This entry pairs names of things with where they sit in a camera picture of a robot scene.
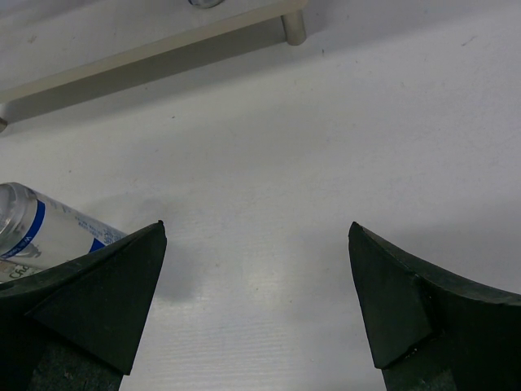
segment white surface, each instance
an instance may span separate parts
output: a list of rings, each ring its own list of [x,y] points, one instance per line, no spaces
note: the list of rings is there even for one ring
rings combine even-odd
[[[304,7],[307,0],[7,0],[0,102],[61,86]]]
[[[165,220],[123,391],[382,391],[348,264],[353,220],[521,292],[521,4],[392,3],[316,0],[303,46],[233,56],[223,38],[183,51],[195,66],[171,77],[7,108],[76,103],[7,128],[1,180],[125,231]],[[227,58],[205,65],[209,47]],[[80,103],[80,87],[111,93]]]

